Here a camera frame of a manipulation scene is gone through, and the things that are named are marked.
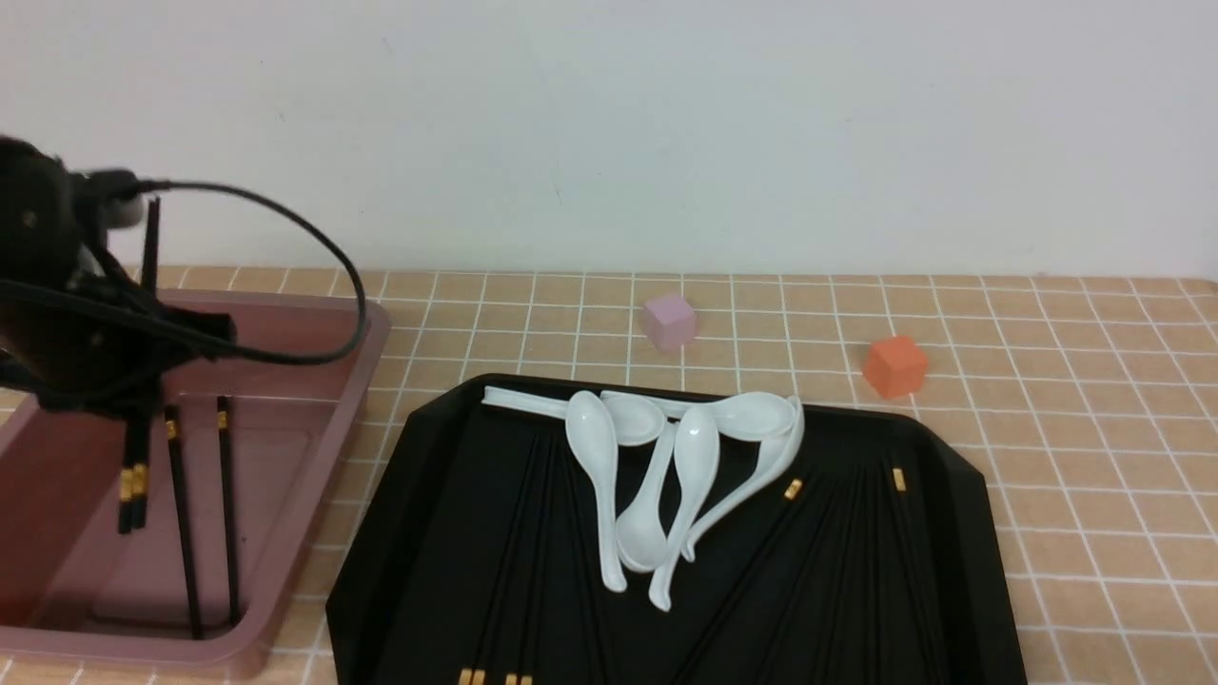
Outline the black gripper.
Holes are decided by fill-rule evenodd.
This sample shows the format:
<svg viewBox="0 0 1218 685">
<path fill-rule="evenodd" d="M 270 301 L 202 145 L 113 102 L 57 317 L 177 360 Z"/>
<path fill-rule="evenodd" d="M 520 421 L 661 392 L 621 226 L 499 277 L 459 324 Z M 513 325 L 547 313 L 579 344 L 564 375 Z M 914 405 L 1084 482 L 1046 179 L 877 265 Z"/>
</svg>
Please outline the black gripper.
<svg viewBox="0 0 1218 685">
<path fill-rule="evenodd" d="M 162 378 L 194 360 L 195 345 L 13 296 L 13 284 L 235 342 L 229 314 L 162 303 L 108 252 L 108 232 L 143 221 L 158 225 L 130 169 L 72 172 L 30 143 L 2 138 L 2 386 L 35 396 L 50 412 L 132 418 L 156 412 Z"/>
</svg>

